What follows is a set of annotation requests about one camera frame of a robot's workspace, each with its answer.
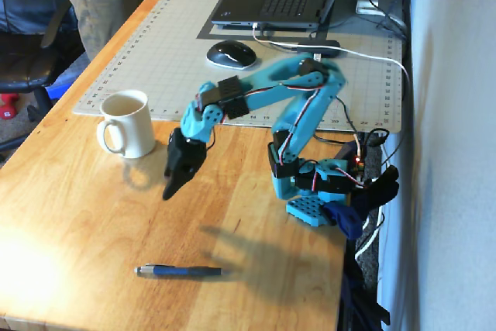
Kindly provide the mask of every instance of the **wooden desk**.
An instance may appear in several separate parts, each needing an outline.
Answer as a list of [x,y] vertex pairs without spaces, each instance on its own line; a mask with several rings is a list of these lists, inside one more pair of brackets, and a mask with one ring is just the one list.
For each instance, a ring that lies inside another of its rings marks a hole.
[[[98,146],[99,118],[71,113],[155,1],[136,10],[0,171],[0,328],[336,327],[344,236],[286,214],[270,181],[269,129],[219,129],[193,182],[163,202],[165,143],[177,123],[155,122],[154,152],[123,160]],[[314,141],[306,153],[336,151]],[[219,261],[238,270],[232,280],[133,273],[147,262]]]

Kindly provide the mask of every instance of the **pen clip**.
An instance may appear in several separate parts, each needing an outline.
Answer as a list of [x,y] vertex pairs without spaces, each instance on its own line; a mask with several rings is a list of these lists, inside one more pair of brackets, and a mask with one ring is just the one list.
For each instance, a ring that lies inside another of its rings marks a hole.
[[145,267],[175,267],[174,265],[163,265],[163,264],[145,264]]

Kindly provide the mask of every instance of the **gray cutting mat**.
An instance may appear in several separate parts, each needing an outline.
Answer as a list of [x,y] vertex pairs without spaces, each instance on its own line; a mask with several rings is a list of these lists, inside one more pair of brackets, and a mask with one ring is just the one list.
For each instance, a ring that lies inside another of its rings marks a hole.
[[[160,0],[83,95],[74,113],[99,115],[100,103],[107,96],[133,88],[148,94],[153,119],[179,121],[198,88],[206,81],[217,82],[233,75],[242,78],[290,56],[255,41],[244,40],[255,50],[261,64],[243,72],[211,65],[205,55],[218,40],[199,39],[197,36],[218,1]],[[401,42],[384,34],[330,33],[327,39],[337,39],[342,47],[357,52],[401,60]],[[395,64],[359,57],[338,58],[336,62],[348,80],[339,96],[348,105],[358,130],[381,126],[398,132],[401,128],[400,68]],[[228,124],[271,126],[284,105],[281,102],[251,112],[248,116],[228,121]],[[319,128],[350,129],[339,103],[331,104]]]

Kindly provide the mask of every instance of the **mug handle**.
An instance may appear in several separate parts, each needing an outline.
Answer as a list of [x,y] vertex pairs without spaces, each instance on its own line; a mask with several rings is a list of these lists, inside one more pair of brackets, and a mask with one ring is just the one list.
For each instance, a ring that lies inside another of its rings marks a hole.
[[117,126],[117,124],[114,120],[104,120],[103,122],[100,122],[98,124],[98,127],[96,129],[96,138],[98,140],[98,143],[103,148],[103,150],[105,150],[109,153],[124,155],[124,147],[121,147],[120,149],[112,149],[105,142],[105,130],[107,129],[108,126]]

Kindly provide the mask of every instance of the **red dumbbell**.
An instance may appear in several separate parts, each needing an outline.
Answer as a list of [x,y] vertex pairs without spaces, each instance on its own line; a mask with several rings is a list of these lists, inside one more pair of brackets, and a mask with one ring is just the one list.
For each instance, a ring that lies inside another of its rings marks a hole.
[[0,106],[0,118],[12,119],[17,115],[14,102],[19,100],[18,93],[3,93],[0,95],[4,105]]

